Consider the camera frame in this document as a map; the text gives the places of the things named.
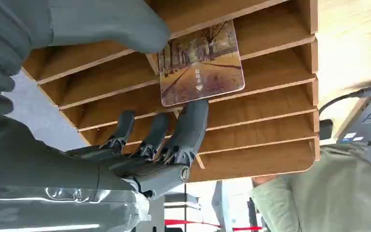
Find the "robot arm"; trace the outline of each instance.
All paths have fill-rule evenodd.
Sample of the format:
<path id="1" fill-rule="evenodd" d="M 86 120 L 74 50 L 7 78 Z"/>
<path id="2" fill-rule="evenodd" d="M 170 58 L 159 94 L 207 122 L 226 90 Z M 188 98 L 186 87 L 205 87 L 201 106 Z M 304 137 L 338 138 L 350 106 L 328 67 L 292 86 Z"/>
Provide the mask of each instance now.
<path id="1" fill-rule="evenodd" d="M 0 93 L 13 90 L 9 76 L 19 72 L 31 49 L 116 40 L 141 52 L 157 52 L 169 36 L 167 26 L 142 0 L 0 0 Z M 121 115 L 116 133 L 104 145 L 62 154 L 3 116 L 12 110 L 11 101 L 0 95 L 0 186 L 133 188 L 154 199 L 188 179 L 204 137 L 208 103 L 185 107 L 160 157 L 164 115 L 155 117 L 150 134 L 129 156 L 121 152 L 133 126 L 132 112 Z"/>

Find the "wooden table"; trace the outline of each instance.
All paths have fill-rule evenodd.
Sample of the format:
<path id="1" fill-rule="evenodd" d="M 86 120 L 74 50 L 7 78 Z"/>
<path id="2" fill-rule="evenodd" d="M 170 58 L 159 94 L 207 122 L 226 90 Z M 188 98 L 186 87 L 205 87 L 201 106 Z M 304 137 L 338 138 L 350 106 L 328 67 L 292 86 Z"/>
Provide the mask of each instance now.
<path id="1" fill-rule="evenodd" d="M 319 0 L 318 7 L 321 107 L 338 96 L 371 86 L 371 0 Z M 362 101 L 342 100 L 323 112 L 321 119 L 334 122 L 333 136 L 339 136 L 349 114 Z"/>

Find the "sleeve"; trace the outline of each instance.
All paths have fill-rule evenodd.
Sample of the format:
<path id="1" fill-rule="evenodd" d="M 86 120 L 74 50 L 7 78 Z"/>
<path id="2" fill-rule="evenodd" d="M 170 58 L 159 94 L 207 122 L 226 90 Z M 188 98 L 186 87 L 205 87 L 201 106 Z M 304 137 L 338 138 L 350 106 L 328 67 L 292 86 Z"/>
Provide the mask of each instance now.
<path id="1" fill-rule="evenodd" d="M 252 189 L 251 198 L 272 232 L 301 232 L 292 192 L 283 177 Z"/>

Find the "wooden shelf divider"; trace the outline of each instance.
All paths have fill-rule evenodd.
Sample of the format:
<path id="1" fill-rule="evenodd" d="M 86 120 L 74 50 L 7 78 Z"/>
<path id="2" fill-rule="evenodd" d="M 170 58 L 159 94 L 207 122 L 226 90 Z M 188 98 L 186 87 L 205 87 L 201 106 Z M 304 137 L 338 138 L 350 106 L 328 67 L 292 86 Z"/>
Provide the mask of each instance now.
<path id="1" fill-rule="evenodd" d="M 320 159 L 317 0 L 147 4 L 171 38 L 228 20 L 235 25 L 245 88 L 208 99 L 207 131 L 191 182 L 300 172 Z M 138 148 L 160 112 L 169 112 L 167 141 L 184 106 L 162 106 L 156 54 L 111 41 L 34 50 L 23 71 L 88 145 L 104 143 L 118 116 L 135 111 L 124 153 Z"/>
<path id="2" fill-rule="evenodd" d="M 300 22 L 299 13 L 291 9 L 289 2 L 237 18 L 235 27 L 242 60 L 314 40 L 314 35 L 307 32 Z M 60 109 L 67 109 L 157 84 L 156 65 L 150 67 L 153 61 L 156 61 L 153 55 L 148 55 L 146 59 L 144 55 L 134 53 L 64 77 L 68 81 L 62 78 L 55 83 L 43 84 L 42 88 L 68 83 L 59 91 L 47 92 Z"/>
<path id="3" fill-rule="evenodd" d="M 201 155 L 205 169 L 191 166 L 190 182 L 301 172 L 314 156 L 309 140 Z"/>
<path id="4" fill-rule="evenodd" d="M 287 0 L 245 0 L 230 4 L 228 0 L 206 0 L 204 4 L 201 4 L 199 0 L 187 2 L 153 0 L 151 6 L 169 26 L 172 31 L 171 37 L 177 38 L 284 1 Z M 25 68 L 26 70 L 39 69 L 36 75 L 31 73 L 30 76 L 39 84 L 43 84 L 132 52 L 133 50 L 110 41 L 62 46 L 55 48 L 53 56 L 49 60 Z M 40 53 L 42 52 L 39 50 L 33 51 L 30 59 Z"/>
<path id="5" fill-rule="evenodd" d="M 243 61 L 245 88 L 239 92 L 218 96 L 210 102 L 224 101 L 251 94 L 312 82 L 310 74 L 291 50 L 283 50 Z M 136 118 L 153 116 L 160 111 L 173 111 L 160 102 L 160 88 L 152 85 L 87 104 L 83 118 L 76 123 L 80 131 L 117 123 L 124 110 L 134 110 Z"/>
<path id="6" fill-rule="evenodd" d="M 284 117 L 220 130 L 207 131 L 199 154 L 313 139 L 305 115 Z"/>
<path id="7" fill-rule="evenodd" d="M 306 92 L 302 91 L 302 87 L 293 86 L 249 95 L 241 99 L 211 103 L 207 130 L 218 130 L 317 111 L 317 108 L 309 101 Z M 169 129 L 166 138 L 169 138 L 174 132 L 176 122 L 174 114 L 168 115 Z M 127 144 L 139 144 L 148 134 L 151 122 L 152 117 L 135 120 L 133 132 Z M 112 135 L 115 129 L 116 125 L 111 125 L 89 131 L 99 131 L 94 144 L 102 144 Z"/>

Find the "floor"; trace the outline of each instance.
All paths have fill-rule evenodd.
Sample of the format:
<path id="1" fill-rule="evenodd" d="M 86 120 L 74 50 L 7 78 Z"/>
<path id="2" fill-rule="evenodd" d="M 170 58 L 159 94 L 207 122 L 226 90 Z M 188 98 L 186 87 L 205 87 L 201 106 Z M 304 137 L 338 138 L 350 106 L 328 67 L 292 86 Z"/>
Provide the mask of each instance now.
<path id="1" fill-rule="evenodd" d="M 27 125 L 37 140 L 56 149 L 66 151 L 87 146 L 35 82 L 22 72 L 13 79 L 15 90 L 4 94 L 14 102 L 14 111 L 9 117 Z"/>

